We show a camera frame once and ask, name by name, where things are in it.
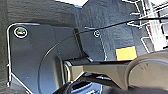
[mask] wire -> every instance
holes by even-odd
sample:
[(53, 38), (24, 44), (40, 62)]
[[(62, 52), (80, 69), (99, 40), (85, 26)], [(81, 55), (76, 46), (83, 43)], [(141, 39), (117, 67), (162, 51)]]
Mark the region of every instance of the wire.
[(46, 54), (43, 56), (43, 58), (42, 58), (41, 61), (40, 61), (39, 68), (38, 68), (38, 77), (37, 77), (37, 85), (38, 85), (38, 92), (39, 92), (39, 94), (42, 94), (41, 88), (40, 88), (40, 69), (41, 69), (41, 65), (42, 65), (43, 61), (45, 60), (45, 58), (47, 57), (47, 55), (48, 55), (55, 47), (57, 47), (58, 45), (60, 45), (62, 42), (66, 41), (66, 40), (68, 40), (68, 39), (70, 39), (70, 38), (72, 38), (72, 37), (74, 37), (74, 36), (76, 36), (76, 35), (82, 34), (82, 33), (91, 32), (91, 31), (96, 31), (96, 30), (102, 30), (102, 29), (114, 27), (114, 26), (117, 26), (117, 25), (125, 24), (125, 23), (131, 22), (131, 21), (166, 20), (166, 19), (168, 19), (168, 17), (162, 17), (162, 18), (143, 18), (143, 19), (128, 20), (128, 21), (120, 22), (120, 23), (113, 24), (113, 25), (109, 25), (109, 26), (102, 27), (102, 28), (91, 29), (91, 30), (88, 30), (88, 31), (83, 31), (83, 32), (75, 33), (75, 34), (73, 34), (72, 36), (69, 36), (69, 37), (67, 37), (67, 38), (65, 38), (65, 39), (63, 39), (63, 40), (61, 40), (60, 42), (56, 43), (53, 47), (51, 47), (51, 48), (46, 52)]

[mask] yellow sticker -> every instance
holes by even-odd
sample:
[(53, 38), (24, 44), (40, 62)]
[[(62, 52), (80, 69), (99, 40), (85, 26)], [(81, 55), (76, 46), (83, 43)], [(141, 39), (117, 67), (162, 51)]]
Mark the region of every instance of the yellow sticker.
[(118, 61), (133, 60), (137, 57), (135, 46), (116, 49)]

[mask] yellow label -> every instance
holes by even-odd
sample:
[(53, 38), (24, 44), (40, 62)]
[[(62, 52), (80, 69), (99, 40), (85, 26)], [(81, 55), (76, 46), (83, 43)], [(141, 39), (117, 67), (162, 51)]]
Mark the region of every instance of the yellow label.
[(133, 60), (137, 57), (135, 46), (116, 49), (118, 61)]

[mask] black cable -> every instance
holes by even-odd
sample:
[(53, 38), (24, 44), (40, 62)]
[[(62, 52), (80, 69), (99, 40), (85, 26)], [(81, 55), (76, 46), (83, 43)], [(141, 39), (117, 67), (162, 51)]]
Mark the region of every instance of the black cable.
[(68, 39), (70, 39), (70, 38), (72, 38), (72, 37), (74, 37), (74, 36), (76, 36), (76, 35), (82, 34), (82, 33), (91, 32), (91, 31), (96, 31), (96, 30), (102, 30), (102, 29), (110, 28), (110, 27), (113, 27), (113, 26), (121, 25), (121, 24), (124, 24), (124, 23), (132, 22), (132, 21), (142, 21), (142, 20), (166, 20), (166, 19), (168, 19), (168, 17), (163, 17), (163, 18), (143, 18), (143, 19), (129, 20), (129, 21), (120, 22), (120, 23), (113, 24), (113, 25), (109, 25), (109, 26), (102, 27), (102, 28), (91, 29), (91, 30), (88, 30), (88, 31), (83, 31), (83, 32), (75, 33), (74, 35), (72, 35), (72, 36), (70, 36), (70, 37), (67, 37), (67, 38), (61, 40), (60, 42), (56, 43), (53, 47), (51, 47), (51, 48), (46, 52), (46, 54), (43, 56), (43, 58), (42, 58), (41, 61), (40, 61), (39, 68), (38, 68), (38, 77), (37, 77), (37, 85), (38, 85), (38, 92), (39, 92), (39, 94), (42, 94), (41, 88), (40, 88), (40, 69), (41, 69), (41, 65), (42, 65), (43, 61), (45, 60), (46, 56), (47, 56), (55, 47), (57, 47), (58, 45), (60, 45), (62, 42), (66, 41), (66, 40), (68, 40)]

